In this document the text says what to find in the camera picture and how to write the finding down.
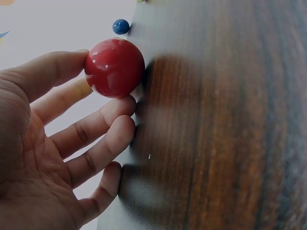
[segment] fingernail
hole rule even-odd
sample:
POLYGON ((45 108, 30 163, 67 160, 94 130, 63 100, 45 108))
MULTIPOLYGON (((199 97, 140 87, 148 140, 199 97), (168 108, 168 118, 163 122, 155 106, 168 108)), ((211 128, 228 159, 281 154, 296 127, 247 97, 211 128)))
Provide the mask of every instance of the fingernail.
POLYGON ((89 51, 87 49, 80 49, 80 50, 77 50, 75 52, 78 52, 78 53, 88 53, 89 51))

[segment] ball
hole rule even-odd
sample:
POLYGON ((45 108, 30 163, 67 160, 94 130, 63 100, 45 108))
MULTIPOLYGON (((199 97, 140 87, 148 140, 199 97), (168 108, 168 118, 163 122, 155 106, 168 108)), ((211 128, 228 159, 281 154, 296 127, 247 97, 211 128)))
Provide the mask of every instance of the ball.
POLYGON ((128 96, 140 84, 144 70, 140 50, 120 38, 97 44, 84 67, 87 83, 93 91, 109 98, 128 96))
POLYGON ((113 28, 114 33, 116 33, 117 35, 123 35, 129 31, 130 26, 126 20, 118 19, 113 23, 112 28, 113 28))

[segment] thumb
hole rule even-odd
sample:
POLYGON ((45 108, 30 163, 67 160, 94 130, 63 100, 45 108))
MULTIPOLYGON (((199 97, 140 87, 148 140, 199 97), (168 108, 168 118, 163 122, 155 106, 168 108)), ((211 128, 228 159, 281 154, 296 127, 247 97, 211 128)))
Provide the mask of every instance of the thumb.
POLYGON ((88 50, 45 54, 21 66, 0 71, 0 79, 17 85, 31 103, 52 87, 77 77, 87 55, 88 50))

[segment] finger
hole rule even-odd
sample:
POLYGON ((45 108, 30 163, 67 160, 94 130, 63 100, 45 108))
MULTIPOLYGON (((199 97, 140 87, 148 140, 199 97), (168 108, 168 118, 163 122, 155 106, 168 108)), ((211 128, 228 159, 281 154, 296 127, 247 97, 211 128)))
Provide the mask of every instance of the finger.
POLYGON ((85 212, 83 224, 102 214, 118 194, 121 166, 117 162, 110 163, 104 170, 100 184, 90 198, 80 200, 85 212))
POLYGON ((66 162, 71 186, 76 188, 102 171, 130 144, 135 124, 131 117, 118 117, 106 135, 80 157, 66 162))
POLYGON ((47 93, 46 97, 34 101, 31 110, 39 116, 44 125, 47 125, 92 92, 93 90, 88 85, 86 78, 82 78, 65 88, 47 93))
POLYGON ((22 89, 31 103, 52 87, 77 77, 84 68, 87 55, 87 50, 53 52, 21 66, 3 70, 0 76, 22 89))
POLYGON ((131 116, 136 107, 132 96, 114 99, 100 110, 50 137, 63 159, 104 135, 121 115, 131 116))

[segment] knuckle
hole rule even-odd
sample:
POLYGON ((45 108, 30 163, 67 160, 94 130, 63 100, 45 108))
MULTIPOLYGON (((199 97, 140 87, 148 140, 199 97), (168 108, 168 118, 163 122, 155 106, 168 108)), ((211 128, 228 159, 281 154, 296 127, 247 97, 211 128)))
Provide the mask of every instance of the knuckle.
POLYGON ((88 145, 90 143, 88 134, 83 125, 80 125, 79 122, 73 124, 74 129, 76 130, 76 134, 84 145, 88 145))
POLYGON ((92 156, 89 154, 88 151, 86 151, 84 153, 84 158, 86 160, 86 163, 88 165, 88 168, 90 169, 90 171, 92 172, 92 174, 96 174, 97 173, 97 168, 96 168, 96 165, 93 161, 93 158, 92 156))

